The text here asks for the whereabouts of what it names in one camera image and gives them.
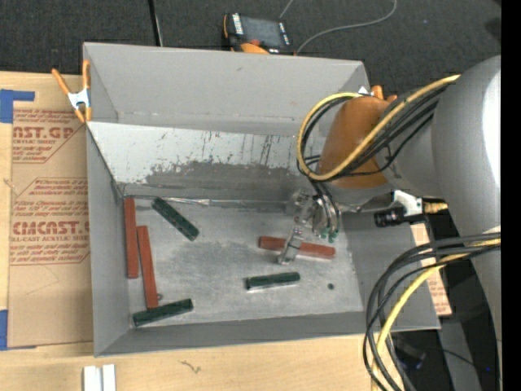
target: gray floor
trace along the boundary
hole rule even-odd
[[[225,12],[277,19],[288,1],[156,0],[156,9],[166,46],[219,48]],[[299,45],[391,8],[392,0],[295,0],[284,18]],[[79,72],[83,41],[153,45],[147,0],[0,0],[2,70]],[[398,0],[387,21],[318,38],[305,52],[363,60],[372,84],[402,93],[499,54],[501,0]]]

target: black cable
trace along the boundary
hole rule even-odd
[[[358,177],[362,175],[373,175],[378,174],[387,169],[392,165],[392,162],[398,157],[398,154],[400,151],[404,148],[404,146],[407,144],[408,141],[410,141],[429,121],[432,120],[433,115],[430,115],[425,121],[423,121],[407,138],[404,139],[404,141],[398,146],[398,148],[395,150],[395,152],[390,155],[387,159],[387,162],[381,167],[378,168],[375,171],[368,171],[368,172],[351,172],[349,174],[342,174],[340,173],[338,177],[333,177],[332,180],[335,180],[337,178],[343,178],[343,177]]]
[[[155,14],[154,0],[147,0],[148,10],[152,21],[152,28],[154,30],[154,41],[156,46],[163,46],[163,38],[161,37],[160,25]]]
[[[362,176],[362,175],[371,175],[371,174],[377,174],[378,172],[381,172],[381,170],[373,171],[370,173],[354,173],[354,170],[358,169],[361,165],[365,164],[368,160],[373,158],[379,151],[384,149],[385,147],[388,147],[389,143],[396,138],[399,134],[402,134],[404,131],[406,131],[409,127],[411,127],[416,121],[421,119],[422,116],[425,116],[429,113],[429,111],[433,110],[437,105],[437,98],[439,98],[440,94],[443,93],[443,91],[447,88],[449,85],[446,84],[442,86],[441,88],[435,89],[428,94],[426,94],[424,97],[422,97],[420,100],[416,100],[411,103],[410,106],[404,109],[401,115],[398,117],[393,118],[392,122],[389,123],[386,128],[380,134],[377,136],[377,138],[372,142],[371,145],[369,145],[365,151],[359,155],[358,158],[356,158],[353,163],[348,165],[346,169],[343,169],[339,172],[338,175],[335,175],[332,178],[329,178],[328,180],[324,182],[333,181],[338,178],[343,177],[349,177],[349,176]],[[346,100],[351,99],[351,97],[346,96],[345,98],[335,99],[331,100],[328,104],[325,104],[322,106],[313,116],[313,118],[309,121],[309,123],[306,125],[306,128],[303,133],[303,137],[301,140],[301,154],[303,154],[305,150],[306,143],[308,141],[309,135],[311,134],[314,126],[318,123],[320,118],[328,112],[331,108],[338,105],[339,103],[343,103]],[[429,106],[424,108],[420,111],[420,113],[416,114],[417,111],[424,106],[426,103],[430,103]],[[405,143],[402,143],[400,146],[400,150],[403,148]]]
[[[389,268],[382,275],[382,277],[380,277],[379,281],[377,281],[377,283],[375,284],[375,288],[373,289],[373,291],[370,294],[370,299],[369,299],[368,305],[367,305],[367,315],[366,315],[367,330],[366,330],[366,336],[364,337],[363,356],[364,356],[364,363],[366,364],[366,368],[368,369],[368,372],[370,373],[371,377],[375,380],[375,382],[379,385],[379,387],[381,389],[385,389],[385,387],[383,387],[382,384],[379,383],[378,379],[374,378],[374,375],[373,375],[373,373],[372,373],[372,371],[370,369],[369,362],[367,360],[366,348],[367,348],[367,343],[368,342],[370,344],[371,351],[372,351],[372,353],[374,355],[374,360],[375,360],[376,364],[379,366],[379,369],[383,373],[383,376],[385,377],[387,382],[389,382],[389,384],[393,387],[393,389],[396,390],[396,389],[399,389],[399,388],[397,387],[397,384],[392,380],[392,378],[388,374],[387,369],[385,368],[385,366],[383,364],[383,361],[381,360],[381,358],[378,355],[378,352],[376,351],[376,344],[374,342],[374,338],[373,338],[373,335],[372,335],[373,325],[376,322],[377,318],[379,317],[379,314],[381,312],[383,312],[383,308],[387,304],[387,302],[388,302],[389,298],[391,297],[391,295],[394,293],[394,291],[398,288],[398,286],[403,281],[405,281],[408,277],[410,277],[414,273],[417,273],[417,272],[420,272],[420,271],[423,271],[423,270],[426,270],[426,269],[429,269],[429,268],[432,268],[432,267],[437,267],[437,266],[440,265],[440,263],[436,263],[436,264],[433,264],[433,265],[430,265],[430,266],[424,266],[422,268],[418,268],[416,270],[412,270],[409,273],[407,273],[406,275],[402,276],[398,281],[396,281],[392,285],[392,287],[389,289],[389,291],[387,292],[386,296],[382,299],[382,301],[379,302],[378,309],[374,312],[374,315],[372,316],[372,318],[370,318],[371,309],[372,309],[372,306],[374,305],[374,296],[375,296],[376,287],[379,285],[379,289],[380,288],[385,288],[385,284],[387,282],[387,279],[394,272],[396,272],[398,269],[400,269],[402,266],[405,266],[405,265],[408,265],[410,263],[413,263],[414,261],[419,261],[419,260],[425,259],[426,257],[432,256],[432,255],[435,256],[435,255],[439,255],[439,254],[444,253],[444,250],[440,249],[440,250],[436,250],[433,253],[418,254],[417,251],[421,250],[422,248],[425,248],[426,246],[427,247],[436,248],[436,247],[441,247],[441,246],[450,244],[451,242],[452,243],[461,243],[461,242],[466,241],[466,240],[469,240],[469,241],[479,241],[479,240],[482,240],[484,238],[485,239],[496,239],[497,237],[501,237],[501,233],[488,234],[486,236],[483,236],[483,235],[467,236],[465,238],[465,240],[464,240],[464,238],[443,239],[443,242],[440,242],[440,241],[439,242],[431,242],[430,244],[426,244],[426,245],[422,245],[421,247],[410,249],[409,251],[405,252],[400,257],[398,257],[389,266]],[[460,247],[460,248],[446,249],[445,250],[446,253],[462,253],[463,251],[467,251],[467,252],[471,251],[471,255],[458,258],[458,259],[456,259],[454,261],[446,262],[443,265],[448,265],[451,262],[461,261],[461,260],[464,260],[464,259],[468,259],[470,257],[475,257],[475,256],[480,255],[482,253],[488,253],[488,252],[491,252],[492,250],[497,249],[499,247],[501,247],[501,245],[492,245],[492,246],[483,246],[483,247]]]
[[[394,140],[397,136],[399,136],[400,134],[405,132],[415,122],[417,122],[422,117],[426,116],[429,112],[434,110],[438,103],[438,98],[439,98],[438,96],[444,89],[445,89],[445,87],[441,90],[438,90],[438,91],[430,94],[430,96],[428,98],[421,99],[412,108],[410,108],[408,111],[406,111],[405,114],[402,114],[402,116],[400,118],[398,118],[398,120],[395,119],[396,122],[392,122],[391,126],[387,125],[387,128],[383,132],[380,133],[380,135],[373,141],[373,143],[368,148],[366,148],[366,150],[362,154],[360,154],[358,158],[356,158],[350,165],[348,165],[348,167],[346,167],[343,171],[340,171],[340,173],[337,176],[334,176],[333,178],[331,178],[331,181],[338,179],[338,178],[342,178],[342,177],[356,177],[356,176],[362,176],[362,175],[377,174],[377,173],[381,172],[382,170],[385,170],[388,166],[390,166],[392,161],[396,159],[397,154],[399,152],[397,152],[394,155],[394,157],[388,163],[386,163],[386,165],[384,167],[382,167],[381,169],[378,169],[376,171],[366,172],[366,173],[365,172],[359,172],[359,173],[353,172],[355,169],[358,169],[360,166],[365,164],[368,160],[372,159],[383,148],[388,147],[389,143],[392,142],[392,140]],[[416,116],[414,116],[409,121],[407,121],[402,127],[400,127],[399,129],[396,129],[396,127],[398,127],[401,124],[401,122],[403,122],[405,119],[409,118],[409,116],[412,116],[413,114],[415,114],[416,111],[419,110],[419,108],[423,107],[424,104],[429,103],[429,102],[431,102],[431,104],[429,104],[428,106],[423,108],[418,114],[416,114]],[[416,134],[421,128],[422,128],[422,125],[420,125],[414,131],[414,134]],[[398,147],[398,150],[401,151],[403,146],[411,138],[412,138],[412,136],[407,138],[406,141]]]
[[[427,107],[425,107],[419,114],[417,114],[412,119],[407,121],[402,127],[397,129],[396,131],[394,131],[394,133],[392,132],[394,130],[393,128],[389,128],[388,130],[385,130],[385,132],[381,133],[380,136],[371,144],[371,146],[369,146],[362,154],[359,155],[358,158],[356,158],[350,165],[348,165],[348,167],[346,167],[346,169],[341,171],[339,173],[339,175],[342,175],[342,176],[356,176],[356,175],[361,174],[361,173],[354,173],[353,171],[355,169],[358,169],[363,164],[365,164],[371,158],[373,158],[382,149],[388,148],[389,144],[396,137],[398,137],[400,134],[405,132],[408,128],[410,128],[414,123],[416,123],[417,121],[422,119],[424,116],[426,116],[429,112],[434,110],[436,108],[436,105],[437,105],[437,100],[435,100],[434,103],[432,103],[432,104],[428,105]],[[401,144],[400,150],[403,148],[404,145],[405,145],[404,143]]]
[[[463,361],[463,362],[466,362],[468,363],[469,365],[472,365],[475,369],[477,369],[478,371],[482,371],[483,373],[485,374],[491,374],[490,371],[489,371],[489,368],[488,367],[484,367],[484,366],[481,366],[481,365],[477,365],[476,363],[470,361],[469,359],[467,358],[464,358],[463,356],[461,356],[460,354],[457,354],[456,352],[453,352],[452,350],[448,350],[448,349],[443,349],[441,347],[437,347],[437,346],[423,346],[424,349],[432,349],[432,350],[437,350],[438,352],[443,352],[444,354],[449,354],[449,355],[452,355],[454,356],[455,358],[458,358],[459,360]]]
[[[469,259],[471,257],[476,257],[476,256],[478,256],[480,254],[491,252],[492,250],[495,250],[495,249],[497,249],[499,247],[500,247],[500,245],[493,245],[493,246],[490,246],[490,247],[482,247],[482,250],[480,252],[474,252],[470,256],[460,257],[460,258],[455,259],[455,260],[450,261],[450,262],[444,262],[442,265],[446,266],[446,265],[450,264],[451,262],[462,261],[462,260],[465,260],[465,259]],[[424,270],[428,270],[429,268],[434,268],[434,267],[437,267],[439,265],[440,265],[440,263],[436,263],[436,264],[432,264],[432,265],[429,265],[429,266],[424,266],[422,268],[417,268],[416,270],[411,270],[409,273],[405,274],[400,279],[398,279],[392,285],[392,287],[389,289],[389,291],[387,292],[386,296],[383,299],[383,302],[380,303],[378,309],[375,311],[374,316],[372,317],[372,319],[368,323],[368,327],[367,327],[367,330],[366,330],[366,335],[364,337],[363,352],[362,352],[363,353],[363,357],[364,357],[364,364],[366,365],[366,369],[370,373],[371,378],[373,378],[373,380],[375,380],[377,385],[381,389],[383,389],[383,390],[385,390],[386,388],[381,384],[381,382],[378,381],[378,379],[373,374],[371,366],[369,364],[369,360],[367,358],[367,352],[366,352],[368,341],[370,342],[370,340],[372,339],[372,341],[374,343],[373,325],[375,324],[375,322],[376,322],[376,320],[377,320],[377,318],[379,316],[379,313],[383,311],[384,306],[387,304],[388,300],[390,299],[392,294],[396,291],[396,289],[400,286],[401,283],[403,283],[407,278],[409,278],[411,275],[413,275],[415,273],[418,273],[418,272],[421,272],[421,271],[424,271]],[[378,365],[379,370],[382,372],[383,376],[385,377],[386,381],[392,386],[392,388],[395,391],[400,391],[400,388],[398,387],[396,382],[391,378],[391,376],[389,375],[389,373],[387,371],[387,368],[385,367],[385,364],[383,363],[381,357],[378,355],[378,352],[376,350],[376,344],[374,344],[374,348],[371,346],[371,351],[373,353],[374,360],[375,360],[376,364]]]
[[[399,270],[403,266],[407,266],[410,263],[413,263],[414,261],[419,261],[424,259],[425,257],[429,256],[436,256],[436,254],[440,253],[442,250],[440,248],[448,247],[449,245],[454,244],[460,244],[462,242],[477,242],[477,241],[485,241],[485,240],[491,240],[496,239],[497,237],[501,236],[500,233],[492,233],[492,234],[484,234],[484,235],[473,235],[473,236],[465,236],[465,237],[458,237],[458,238],[450,238],[450,239],[441,239],[437,241],[430,242],[428,244],[423,244],[420,246],[417,246],[415,248],[412,248],[404,253],[402,253],[398,258],[395,259],[395,261],[387,268],[387,270],[383,273],[383,275],[379,278],[379,280],[376,282],[373,290],[371,291],[368,303],[367,303],[367,313],[366,313],[366,322],[369,326],[370,321],[370,315],[372,312],[372,308],[374,307],[374,302],[376,300],[376,293],[380,288],[383,288],[388,280],[388,278],[395,273],[397,270]],[[423,253],[419,254],[422,250],[426,250],[432,248],[432,253]],[[461,249],[459,248],[453,248],[453,251],[456,253],[460,253]],[[372,335],[369,335],[368,339],[365,340],[366,342],[369,341],[371,351],[376,352],[376,344],[374,342],[374,338]]]

